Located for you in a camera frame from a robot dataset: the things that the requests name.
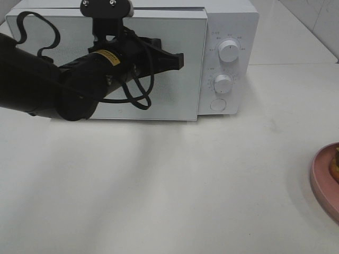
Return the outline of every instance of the yellow label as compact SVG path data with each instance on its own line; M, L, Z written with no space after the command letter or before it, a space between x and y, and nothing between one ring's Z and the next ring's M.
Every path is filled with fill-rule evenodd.
M101 49L101 50L98 50L94 53L97 53L97 54L104 56L109 62L111 62L111 64L113 66L119 65L121 63L119 58L115 54L113 54L112 52L110 52L108 50Z

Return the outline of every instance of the plate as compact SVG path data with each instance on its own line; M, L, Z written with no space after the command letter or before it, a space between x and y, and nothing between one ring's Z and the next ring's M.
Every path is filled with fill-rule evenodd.
M319 203L339 223L339 183L329 172L337 147L339 143L330 144L316 154L311 169L311 185Z

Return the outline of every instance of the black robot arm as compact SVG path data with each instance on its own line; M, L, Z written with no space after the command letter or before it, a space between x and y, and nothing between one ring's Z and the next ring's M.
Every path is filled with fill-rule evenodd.
M131 103L147 110L151 106L154 74L184 66L182 53L168 53L161 49L160 39L138 37L123 26L122 19L133 13L128 0L84 0L81 11L93 19L94 45L88 55L60 67L44 57L42 51L57 47L62 38L57 28L39 14L23 12L17 17L19 42L0 34L1 107L69 121L90 118L99 102ZM27 38L23 19L30 14L47 22L56 34L54 43L39 50L38 56L17 48ZM108 41L107 35L114 39ZM139 81L146 76L151 77L148 89ZM129 91L127 82L131 80L140 90L138 97ZM126 98L105 99L120 87Z

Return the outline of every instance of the microwave knob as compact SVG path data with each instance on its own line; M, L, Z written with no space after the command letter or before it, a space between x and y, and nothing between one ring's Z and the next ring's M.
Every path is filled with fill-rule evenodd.
M240 44L235 39L227 39L219 47L219 57L223 62L233 62L239 57Z
M214 88L218 94L227 94L232 90L232 87L233 79L227 74L219 75L214 80Z

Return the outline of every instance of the microwave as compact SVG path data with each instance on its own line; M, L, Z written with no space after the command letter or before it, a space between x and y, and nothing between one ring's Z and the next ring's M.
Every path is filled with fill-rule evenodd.
M242 101L259 14L249 0L132 0L134 15L124 24L141 37L160 38L168 52L182 52L184 67L155 76L152 107L100 103L93 119L197 120L198 115L236 114ZM60 31L60 45L44 54L63 65L88 54L93 44L92 19L84 17L79 0L22 0L7 15L13 38L19 40L16 17L34 11ZM52 42L53 30L34 16L25 19L29 35L19 48L35 54ZM149 84L149 77L142 80ZM124 98L122 89L107 98Z

